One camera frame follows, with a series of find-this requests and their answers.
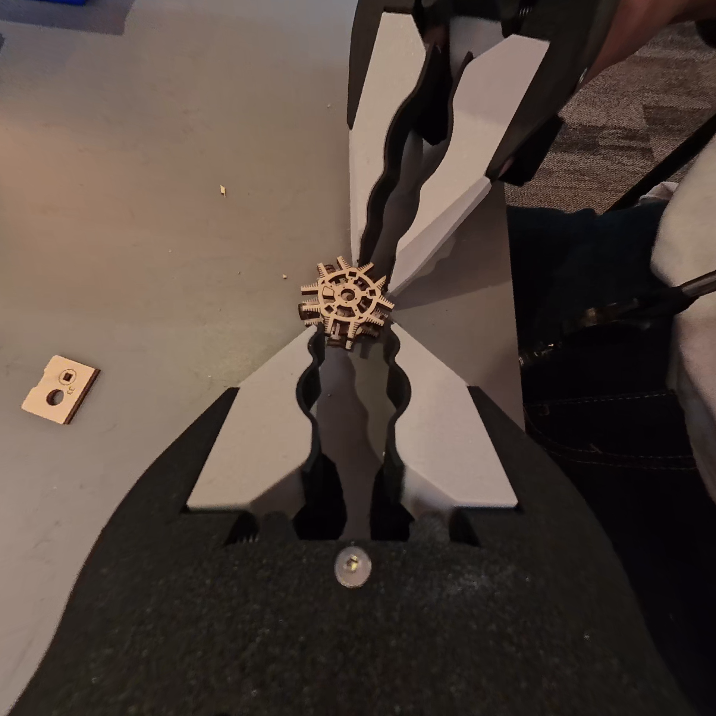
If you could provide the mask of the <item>square wooden plate with holes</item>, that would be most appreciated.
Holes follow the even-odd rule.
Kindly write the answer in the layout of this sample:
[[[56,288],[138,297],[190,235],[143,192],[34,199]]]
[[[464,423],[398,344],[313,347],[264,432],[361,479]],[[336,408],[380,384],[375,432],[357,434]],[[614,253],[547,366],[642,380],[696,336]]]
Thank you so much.
[[[68,425],[99,373],[96,368],[55,355],[24,399],[22,409],[53,423]]]

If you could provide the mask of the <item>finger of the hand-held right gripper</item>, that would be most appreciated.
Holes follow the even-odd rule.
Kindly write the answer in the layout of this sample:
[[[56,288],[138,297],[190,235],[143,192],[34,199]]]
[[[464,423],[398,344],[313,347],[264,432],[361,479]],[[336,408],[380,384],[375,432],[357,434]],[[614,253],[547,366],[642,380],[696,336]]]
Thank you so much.
[[[401,179],[408,139],[420,116],[452,85],[449,31],[420,28],[413,10],[356,10],[348,82],[349,185],[352,258],[386,264],[381,238],[391,194]]]
[[[490,161],[549,41],[514,34],[470,60],[452,100],[452,133],[420,190],[415,219],[399,240],[388,290],[402,291],[490,191]]]

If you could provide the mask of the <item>person's dark jeans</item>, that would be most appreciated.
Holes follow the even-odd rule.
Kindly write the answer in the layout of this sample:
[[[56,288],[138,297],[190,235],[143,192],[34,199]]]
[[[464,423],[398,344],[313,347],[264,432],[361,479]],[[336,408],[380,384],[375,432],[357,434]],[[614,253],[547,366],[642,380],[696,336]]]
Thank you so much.
[[[666,208],[508,207],[520,349],[558,345],[563,323],[587,309],[664,289],[650,259]],[[694,709],[714,715],[715,502],[667,385],[672,319],[581,338],[524,369],[527,431],[609,535]]]

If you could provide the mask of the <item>person's right forearm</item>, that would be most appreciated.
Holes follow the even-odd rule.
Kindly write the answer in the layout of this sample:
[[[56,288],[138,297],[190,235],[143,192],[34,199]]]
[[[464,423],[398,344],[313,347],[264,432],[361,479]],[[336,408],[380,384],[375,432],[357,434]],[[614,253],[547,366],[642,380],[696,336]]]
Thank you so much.
[[[715,19],[715,1],[620,1],[583,84],[643,47],[673,23]]]

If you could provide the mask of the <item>wooden radial engine model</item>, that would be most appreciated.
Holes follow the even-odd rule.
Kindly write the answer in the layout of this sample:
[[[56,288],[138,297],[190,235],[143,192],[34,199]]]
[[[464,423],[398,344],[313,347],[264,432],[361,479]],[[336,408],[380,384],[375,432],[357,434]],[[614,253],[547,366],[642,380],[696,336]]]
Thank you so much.
[[[306,327],[321,325],[328,346],[351,351],[360,338],[378,338],[395,304],[387,298],[387,278],[373,279],[372,263],[318,264],[316,282],[301,287],[299,316]]]

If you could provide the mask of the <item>grey desk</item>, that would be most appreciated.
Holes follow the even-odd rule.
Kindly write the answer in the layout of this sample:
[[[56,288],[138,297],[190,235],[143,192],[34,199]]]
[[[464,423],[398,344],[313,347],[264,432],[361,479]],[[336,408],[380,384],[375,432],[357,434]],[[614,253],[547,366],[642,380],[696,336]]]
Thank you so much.
[[[471,715],[465,654],[411,665],[396,578],[334,543],[226,543],[237,516],[107,526],[180,476],[226,389],[299,330],[341,254],[352,3],[137,1],[121,35],[3,20],[1,713]],[[226,197],[219,187],[226,187]],[[100,371],[60,425],[22,409],[59,355]]]

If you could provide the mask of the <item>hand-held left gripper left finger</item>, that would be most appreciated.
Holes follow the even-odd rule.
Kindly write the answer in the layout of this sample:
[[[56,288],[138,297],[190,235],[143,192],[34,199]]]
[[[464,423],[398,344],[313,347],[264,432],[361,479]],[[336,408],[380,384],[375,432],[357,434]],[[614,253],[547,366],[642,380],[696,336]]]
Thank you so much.
[[[311,421],[297,399],[310,367],[305,329],[241,382],[186,506],[196,511],[296,514],[305,503],[300,469],[311,449]]]

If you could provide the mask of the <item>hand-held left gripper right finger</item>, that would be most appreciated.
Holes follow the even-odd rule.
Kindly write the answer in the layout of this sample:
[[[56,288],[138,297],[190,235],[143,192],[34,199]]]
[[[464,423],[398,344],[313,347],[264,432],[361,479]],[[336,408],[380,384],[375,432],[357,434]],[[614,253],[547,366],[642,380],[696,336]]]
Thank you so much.
[[[465,381],[402,327],[384,340],[384,490],[410,514],[514,508],[518,499]]]

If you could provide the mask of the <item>black metal bar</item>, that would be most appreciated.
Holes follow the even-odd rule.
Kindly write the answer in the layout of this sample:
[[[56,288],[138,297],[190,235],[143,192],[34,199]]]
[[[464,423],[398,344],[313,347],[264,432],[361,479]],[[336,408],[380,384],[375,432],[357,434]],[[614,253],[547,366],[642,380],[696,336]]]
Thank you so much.
[[[648,174],[614,202],[606,212],[622,210],[635,205],[640,197],[645,195],[655,185],[668,180],[671,176],[684,168],[684,166],[703,150],[714,135],[715,115],[713,114],[696,129],[693,134],[680,143],[670,154],[649,171]]]

